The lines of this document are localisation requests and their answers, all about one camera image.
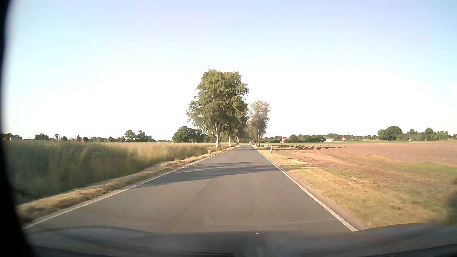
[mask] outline windshield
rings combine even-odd
[[[456,8],[11,2],[1,143],[22,231],[456,225]]]

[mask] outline road shoulder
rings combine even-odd
[[[262,156],[264,156],[268,161],[270,161],[273,165],[275,165],[280,171],[284,172],[286,176],[288,176],[291,180],[293,180],[298,186],[301,186],[302,189],[306,192],[311,194],[312,196],[315,197],[315,200],[317,202],[320,202],[320,204],[323,204],[323,207],[329,208],[329,212],[332,213],[334,212],[336,214],[333,214],[339,221],[341,221],[343,224],[349,227],[349,229],[353,230],[351,227],[353,227],[356,230],[363,230],[363,229],[368,229],[369,227],[361,222],[359,219],[351,216],[349,213],[344,211],[340,206],[337,204],[333,203],[330,201],[328,198],[324,197],[321,195],[319,192],[316,190],[312,189],[309,185],[307,185],[304,181],[302,181],[300,178],[298,178],[295,174],[291,173],[281,165],[278,165],[277,162],[270,160],[267,156],[265,156],[262,152],[258,151]]]

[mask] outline car hood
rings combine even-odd
[[[27,234],[38,255],[102,256],[374,256],[450,246],[457,227],[390,225],[356,232],[242,231],[154,234],[81,226]]]

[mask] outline golden grain field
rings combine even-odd
[[[17,203],[134,174],[159,162],[215,150],[211,143],[8,141],[8,174]]]

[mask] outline house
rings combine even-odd
[[[331,137],[328,137],[328,136],[324,136],[324,139],[325,139],[326,142],[335,142],[334,138],[331,138]]]

